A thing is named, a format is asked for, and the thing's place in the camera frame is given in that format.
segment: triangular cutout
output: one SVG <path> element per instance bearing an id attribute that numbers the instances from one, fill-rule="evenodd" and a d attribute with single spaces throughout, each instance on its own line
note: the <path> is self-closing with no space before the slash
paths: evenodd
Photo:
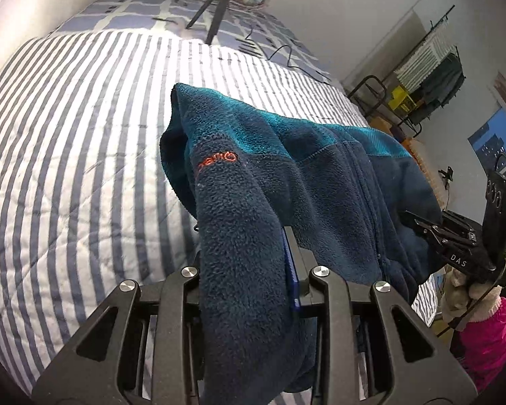
<path id="1" fill-rule="evenodd" d="M 433 356 L 433 347 L 400 308 L 394 307 L 392 316 L 401 340 L 405 361 L 411 363 Z"/>
<path id="2" fill-rule="evenodd" d="M 106 311 L 77 347 L 77 355 L 93 361 L 104 361 L 107 357 L 107 350 L 117 315 L 117 307 Z"/>

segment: orange embroidered text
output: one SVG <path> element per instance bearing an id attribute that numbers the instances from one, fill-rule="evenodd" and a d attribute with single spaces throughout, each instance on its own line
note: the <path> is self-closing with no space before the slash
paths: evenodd
<path id="1" fill-rule="evenodd" d="M 201 170 L 203 170 L 206 166 L 210 166 L 214 164 L 217 161 L 228 161 L 231 163 L 234 163 L 236 160 L 238 160 L 238 155 L 236 155 L 234 152 L 218 152 L 214 155 L 211 155 L 210 157 L 206 157 L 203 162 L 200 162 L 197 166 L 197 175 L 200 173 Z"/>

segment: metal bolt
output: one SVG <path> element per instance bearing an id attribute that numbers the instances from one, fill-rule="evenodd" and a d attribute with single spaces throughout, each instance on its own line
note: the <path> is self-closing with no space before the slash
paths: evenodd
<path id="1" fill-rule="evenodd" d="M 194 266 L 186 266 L 184 269 L 182 269 L 182 275 L 186 278 L 195 277 L 197 273 L 198 270 Z"/>
<path id="2" fill-rule="evenodd" d="M 120 283 L 120 291 L 129 292 L 135 289 L 135 282 L 133 280 L 124 280 Z"/>
<path id="3" fill-rule="evenodd" d="M 390 286 L 390 284 L 388 282 L 380 281 L 380 282 L 375 283 L 375 289 L 378 292 L 390 292 L 390 289 L 392 289 L 392 287 Z"/>
<path id="4" fill-rule="evenodd" d="M 317 277 L 326 277 L 330 273 L 330 270 L 325 266 L 316 266 L 313 268 L 313 274 Z"/>

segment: dark blue fleece jacket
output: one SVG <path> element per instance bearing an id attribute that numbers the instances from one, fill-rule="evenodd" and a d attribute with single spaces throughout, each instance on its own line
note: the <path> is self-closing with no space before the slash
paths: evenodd
<path id="1" fill-rule="evenodd" d="M 382 132 L 286 118 L 182 83 L 171 101 L 161 159 L 200 228 L 203 403 L 266 405 L 309 388 L 314 364 L 314 321 L 296 318 L 286 288 L 282 225 L 346 280 L 387 280 L 410 302 L 442 263 L 398 212 L 439 221 L 440 209 Z"/>

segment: black tripod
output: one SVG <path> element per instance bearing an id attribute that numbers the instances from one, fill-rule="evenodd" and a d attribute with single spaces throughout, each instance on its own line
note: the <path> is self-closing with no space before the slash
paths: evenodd
<path id="1" fill-rule="evenodd" d="M 198 10 L 198 12 L 195 14 L 195 16 L 192 18 L 191 21 L 189 21 L 189 24 L 187 24 L 186 29 L 189 29 L 193 27 L 193 24 L 199 19 L 199 17 L 204 13 L 204 11 L 212 4 L 214 0 L 206 0 L 206 2 L 201 6 L 201 8 Z M 219 31 L 221 21 L 223 21 L 223 17 L 225 16 L 225 11 L 227 10 L 227 6 L 229 4 L 230 0 L 220 0 L 216 12 L 214 13 L 214 18 L 212 19 L 212 25 L 210 26 L 210 30 L 208 31 L 208 36 L 206 37 L 205 44 L 212 45 L 212 41 L 214 39 L 214 36 L 217 35 L 217 32 Z"/>

